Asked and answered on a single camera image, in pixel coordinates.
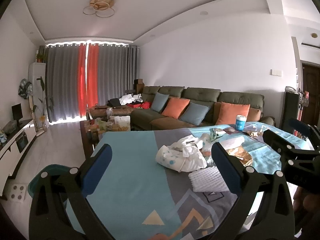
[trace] wall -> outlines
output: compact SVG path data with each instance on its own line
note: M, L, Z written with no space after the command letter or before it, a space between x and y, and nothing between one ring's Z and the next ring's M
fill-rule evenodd
M295 56L284 16L244 13L205 20L141 47L146 85L208 87L265 96L279 124L285 86L296 85ZM282 77L271 76L282 70Z
M11 106L21 103L23 119L30 118L28 100L18 95L20 81L28 78L36 46L7 9L0 20L0 127L13 120Z
M320 64L320 49L307 45L299 46L300 60Z

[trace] orange curtain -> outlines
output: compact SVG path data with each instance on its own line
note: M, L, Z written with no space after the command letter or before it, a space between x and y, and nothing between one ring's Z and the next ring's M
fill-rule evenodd
M87 92L85 88L85 52L86 44L79 46L78 52L78 71L77 71L77 90L78 90L78 107L80 117L85 116L87 109Z
M89 44L87 62L87 101L89 108L98 103L98 55L99 46Z

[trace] blue bedsheet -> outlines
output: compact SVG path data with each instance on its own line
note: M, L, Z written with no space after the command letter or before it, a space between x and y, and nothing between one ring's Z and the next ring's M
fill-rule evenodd
M210 134L210 128L228 125L166 131L107 132L95 153L104 143L112 147L113 157L95 192L87 200L97 217L117 240L148 240L161 233L167 239L199 239L212 233L228 214L236 200L230 192L194 193L188 173L167 169L155 161L158 149L187 135ZM292 144L309 149L308 144L275 127L256 122L246 128L271 129ZM243 135L224 135L217 141ZM245 136L242 144L253 158L259 172L281 169L279 154L255 138ZM82 232L67 203L73 227Z

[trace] sofa cushion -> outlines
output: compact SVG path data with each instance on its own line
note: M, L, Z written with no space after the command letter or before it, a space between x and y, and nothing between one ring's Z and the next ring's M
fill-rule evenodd
M213 88L191 88L184 90L182 97L197 101L217 102L220 89Z
M216 123L219 118L221 102L214 103L212 123ZM258 122L261 118L261 110L250 107L247 122Z
M151 110L161 113L168 98L169 95L164 95L157 92L150 107Z
M174 119L172 117L164 117L161 119L152 120L152 130L172 130L179 128L193 128L196 125Z
M250 107L247 122L258 122L261 118L261 110Z
M183 91L184 87L169 87L169 86L163 86L160 87L159 93L169 95L171 97L181 97L181 93Z
M190 99L192 103L208 106L210 109L205 115L204 121L212 122L213 104L217 102L219 94L220 89L188 87L183 90L182 97Z
M204 116L207 114L209 109L210 108L207 106L190 103L190 105L183 113L183 115L179 118L179 120L194 125L199 125L204 119Z
M155 95L160 89L160 86L146 86L143 88L142 94Z
M155 94L160 89L160 86L147 86L143 88L141 98L144 102L151 102L155 98Z
M144 130L151 130L150 122L164 117L151 109L135 109L131 114L131 122Z
M250 105L252 108L260 109L263 112L264 96L253 93L222 92L218 102L225 102L237 105Z
M190 102L190 99L170 98L167 106L162 112L162 115L178 119L182 111L189 104L189 102Z
M238 105L221 103L219 118L216 125L219 124L235 124L237 115L248 116L250 105Z

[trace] food wrapper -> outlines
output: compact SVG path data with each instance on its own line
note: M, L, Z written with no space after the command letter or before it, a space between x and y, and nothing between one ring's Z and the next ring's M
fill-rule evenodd
M242 146L234 149L228 149L226 152L231 156L237 157L243 166L250 166L253 162L252 156L246 150L244 150Z
M220 138L224 134L226 134L226 132L223 129L211 128L210 129L210 140L213 142L214 140Z
M263 132L258 132L258 131L245 131L245 133L250 137L258 137L263 135Z
M234 133L238 133L239 131L237 131L236 129L234 129L233 127L228 127L223 129L227 134L234 134Z

